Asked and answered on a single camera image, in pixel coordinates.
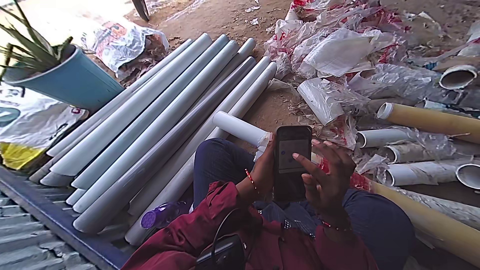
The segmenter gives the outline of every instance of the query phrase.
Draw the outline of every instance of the black cable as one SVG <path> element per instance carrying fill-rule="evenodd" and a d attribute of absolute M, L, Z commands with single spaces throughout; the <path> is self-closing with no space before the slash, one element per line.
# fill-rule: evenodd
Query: black cable
<path fill-rule="evenodd" d="M 230 214 L 232 214 L 235 210 L 240 210 L 240 208 L 235 208 L 233 209 L 232 211 L 230 211 L 226 217 L 222 220 L 222 223 L 220 223 L 220 226 L 218 227 L 218 230 L 216 231 L 216 234 L 215 234 L 215 237 L 213 238 L 213 243 L 212 243 L 212 263 L 214 264 L 214 269 L 216 269 L 217 265 L 216 265 L 216 261 L 215 261 L 215 246 L 216 246 L 216 241 L 218 239 L 218 234 L 220 233 L 220 229 L 222 228 L 223 224 L 225 223 L 225 221 L 227 220 L 227 218 L 230 216 Z"/>

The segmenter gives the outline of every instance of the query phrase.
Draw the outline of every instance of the metal frame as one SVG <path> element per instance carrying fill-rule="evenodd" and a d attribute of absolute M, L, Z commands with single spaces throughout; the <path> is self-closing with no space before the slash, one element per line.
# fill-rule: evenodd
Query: metal frame
<path fill-rule="evenodd" d="M 43 223 L 101 270 L 118 270 L 129 256 L 97 235 L 87 235 L 73 227 L 74 217 L 30 186 L 26 177 L 0 167 L 0 191 Z"/>

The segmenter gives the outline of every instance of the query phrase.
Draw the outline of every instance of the knee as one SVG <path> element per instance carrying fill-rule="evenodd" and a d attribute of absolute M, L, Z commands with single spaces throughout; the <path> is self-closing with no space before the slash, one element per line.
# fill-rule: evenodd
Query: knee
<path fill-rule="evenodd" d="M 209 156 L 215 152 L 218 152 L 219 149 L 223 149 L 227 144 L 227 140 L 222 138 L 212 138 L 206 141 L 203 141 L 197 148 L 195 156 Z"/>

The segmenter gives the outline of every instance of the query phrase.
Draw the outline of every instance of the pvc pipe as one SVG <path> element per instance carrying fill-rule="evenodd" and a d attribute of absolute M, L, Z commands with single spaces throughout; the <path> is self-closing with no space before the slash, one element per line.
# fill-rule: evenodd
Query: pvc pipe
<path fill-rule="evenodd" d="M 252 86 L 245 92 L 240 100 L 232 107 L 228 112 L 235 117 L 243 117 L 254 102 L 258 99 L 260 94 L 266 89 L 268 83 L 276 73 L 276 63 L 272 62 L 262 72 L 262 74 L 255 80 Z M 227 138 L 228 133 L 219 129 L 218 127 L 206 138 Z M 190 186 L 193 181 L 193 165 L 195 160 L 195 154 L 190 156 L 187 162 L 182 166 L 178 173 L 168 182 L 163 190 L 158 194 L 155 200 L 147 207 L 142 216 L 157 206 L 169 201 L 177 201 L 185 190 Z M 141 218 L 139 218 L 135 224 L 129 229 L 125 235 L 125 240 L 131 245 L 140 245 L 147 237 L 149 231 L 142 228 Z"/>
<path fill-rule="evenodd" d="M 73 181 L 72 186 L 89 189 L 227 43 L 228 37 L 221 35 Z"/>
<path fill-rule="evenodd" d="M 380 147 L 399 141 L 415 141 L 408 136 L 405 129 L 400 128 L 364 130 L 358 131 L 357 135 L 357 143 L 360 148 Z"/>
<path fill-rule="evenodd" d="M 466 205 L 459 202 L 440 199 L 424 194 L 415 193 L 408 190 L 398 189 L 397 192 L 402 193 L 410 199 L 417 201 L 425 206 L 439 211 L 448 217 L 468 225 L 474 229 L 480 230 L 480 208 Z"/>
<path fill-rule="evenodd" d="M 238 45 L 231 40 L 207 66 L 188 84 L 173 102 L 153 121 L 153 123 L 127 148 L 127 150 L 105 171 L 105 173 L 88 189 L 74 206 L 73 210 L 82 213 L 105 191 L 108 190 L 124 173 L 142 158 L 162 137 L 180 120 L 186 110 L 197 100 L 205 88 L 226 66 Z"/>
<path fill-rule="evenodd" d="M 137 194 L 145 183 L 170 159 L 190 135 L 202 124 L 213 108 L 225 98 L 253 67 L 244 62 L 225 79 L 202 103 L 183 118 L 155 146 L 109 188 L 91 207 L 81 214 L 73 226 L 84 233 L 98 233 L 105 228 L 122 208 Z"/>
<path fill-rule="evenodd" d="M 87 132 L 90 127 L 97 127 L 100 125 L 109 115 L 116 111 L 123 103 L 125 103 L 138 89 L 140 89 L 144 83 L 149 81 L 155 74 L 157 74 L 161 69 L 163 69 L 168 63 L 172 62 L 177 56 L 179 56 L 184 50 L 188 48 L 193 43 L 193 40 L 187 39 L 182 45 L 176 48 L 173 52 L 167 55 L 162 61 L 156 64 L 153 68 L 143 74 L 138 80 L 133 84 L 119 93 L 114 97 L 110 102 L 98 110 L 94 115 L 88 118 L 83 122 L 79 127 L 73 130 L 65 138 L 59 141 L 54 145 L 50 150 L 47 151 L 47 155 L 51 157 L 57 156 L 65 148 L 69 147 L 72 149 L 76 144 L 71 145 L 72 142 L 77 138 L 85 138 L 90 132 Z"/>
<path fill-rule="evenodd" d="M 480 189 L 480 166 L 477 164 L 465 164 L 457 168 L 457 179 L 464 185 Z"/>
<path fill-rule="evenodd" d="M 271 136 L 270 132 L 242 121 L 224 111 L 216 113 L 213 117 L 213 124 L 256 147 L 266 146 Z"/>
<path fill-rule="evenodd" d="M 213 116 L 220 110 L 228 111 L 245 94 L 254 81 L 260 76 L 270 63 L 270 58 L 263 57 L 258 64 L 245 76 L 245 78 L 231 91 L 231 93 L 215 109 L 210 117 L 205 121 L 202 127 L 196 132 L 194 137 L 183 145 L 165 166 L 142 188 L 142 190 L 130 202 L 128 213 L 139 217 L 140 214 L 155 199 L 165 185 L 175 176 L 180 168 L 185 164 L 188 158 L 197 150 L 197 147 L 207 136 L 215 129 L 212 122 Z"/>
<path fill-rule="evenodd" d="M 401 186 L 453 182 L 457 180 L 457 167 L 467 163 L 471 163 L 470 159 L 392 164 L 386 171 L 386 183 Z"/>
<path fill-rule="evenodd" d="M 426 132 L 455 135 L 457 139 L 480 144 L 479 119 L 394 103 L 382 105 L 377 117 Z"/>
<path fill-rule="evenodd" d="M 207 34 L 201 35 L 192 45 L 170 62 L 145 84 L 134 96 L 111 114 L 84 140 L 77 144 L 50 170 L 74 176 L 102 151 L 126 126 L 165 90 L 188 66 L 212 44 Z"/>
<path fill-rule="evenodd" d="M 438 82 L 441 87 L 449 90 L 467 87 L 477 78 L 477 69 L 470 65 L 454 66 L 447 69 Z"/>
<path fill-rule="evenodd" d="M 480 232 L 416 202 L 382 184 L 370 181 L 372 191 L 393 201 L 408 215 L 413 226 L 436 247 L 480 267 Z"/>
<path fill-rule="evenodd" d="M 84 189 L 77 189 L 75 190 L 70 197 L 67 198 L 65 203 L 68 205 L 74 205 L 84 194 L 87 192 Z"/>
<path fill-rule="evenodd" d="M 73 176 L 49 172 L 40 180 L 40 184 L 49 186 L 68 186 L 73 181 Z"/>

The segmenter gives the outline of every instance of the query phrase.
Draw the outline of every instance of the purple bottle cap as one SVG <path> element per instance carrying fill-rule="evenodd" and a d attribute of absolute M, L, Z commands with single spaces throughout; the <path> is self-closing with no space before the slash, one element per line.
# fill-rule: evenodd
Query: purple bottle cap
<path fill-rule="evenodd" d="M 152 228 L 156 224 L 159 218 L 158 214 L 159 214 L 158 210 L 146 212 L 142 217 L 142 221 L 140 222 L 140 225 L 142 226 L 142 228 L 144 229 Z"/>

